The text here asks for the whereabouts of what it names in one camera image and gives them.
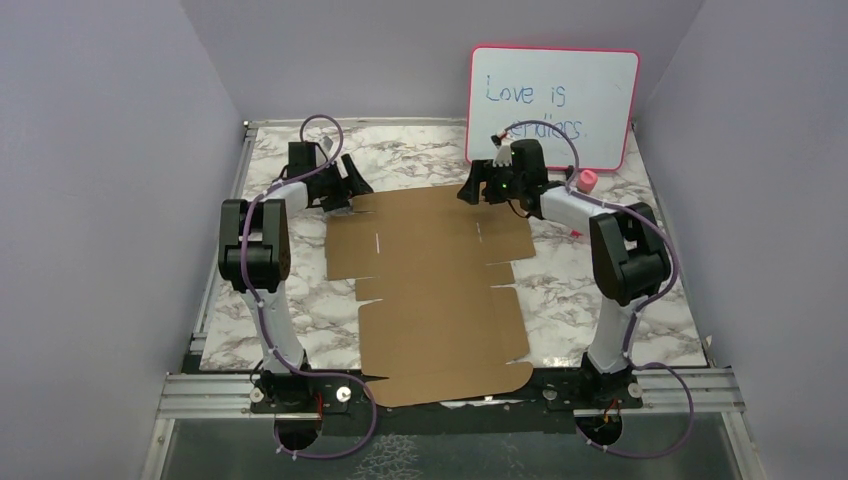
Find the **brown cardboard box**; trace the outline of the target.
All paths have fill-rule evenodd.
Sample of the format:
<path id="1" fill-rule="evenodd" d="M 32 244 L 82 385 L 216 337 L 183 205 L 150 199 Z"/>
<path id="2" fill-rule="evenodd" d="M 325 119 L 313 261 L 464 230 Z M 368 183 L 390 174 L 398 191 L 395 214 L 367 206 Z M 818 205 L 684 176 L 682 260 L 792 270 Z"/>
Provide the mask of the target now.
<path id="1" fill-rule="evenodd" d="M 361 370 L 380 406 L 513 392 L 533 373 L 512 264 L 529 223 L 454 185 L 357 197 L 327 221 L 331 280 L 359 302 Z"/>

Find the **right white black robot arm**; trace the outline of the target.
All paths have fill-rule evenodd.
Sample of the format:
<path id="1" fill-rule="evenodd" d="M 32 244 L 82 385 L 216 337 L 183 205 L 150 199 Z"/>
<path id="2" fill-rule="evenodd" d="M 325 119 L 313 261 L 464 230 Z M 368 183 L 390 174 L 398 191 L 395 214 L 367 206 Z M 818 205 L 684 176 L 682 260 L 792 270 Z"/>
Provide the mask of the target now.
<path id="1" fill-rule="evenodd" d="M 672 275 L 662 232 L 649 205 L 622 206 L 591 196 L 596 178 L 587 169 L 572 166 L 566 180 L 551 180 L 539 141 L 507 141 L 501 135 L 492 140 L 494 158 L 471 162 L 457 197 L 469 205 L 518 202 L 525 217 L 558 223 L 588 237 L 602 303 L 576 384 L 585 404 L 600 407 L 626 389 L 639 315 Z"/>

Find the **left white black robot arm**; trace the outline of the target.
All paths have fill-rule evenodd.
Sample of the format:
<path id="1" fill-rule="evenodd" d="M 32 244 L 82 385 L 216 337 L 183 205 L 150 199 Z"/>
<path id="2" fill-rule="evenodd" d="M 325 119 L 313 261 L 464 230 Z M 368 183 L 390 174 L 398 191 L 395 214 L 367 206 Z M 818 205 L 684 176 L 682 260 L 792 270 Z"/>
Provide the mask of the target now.
<path id="1" fill-rule="evenodd" d="M 290 217 L 314 208 L 344 209 L 354 197 L 372 191 L 351 155 L 296 141 L 289 145 L 288 163 L 255 199 L 222 203 L 218 271 L 246 303 L 263 348 L 253 403 L 300 411 L 317 396 L 286 294 Z"/>

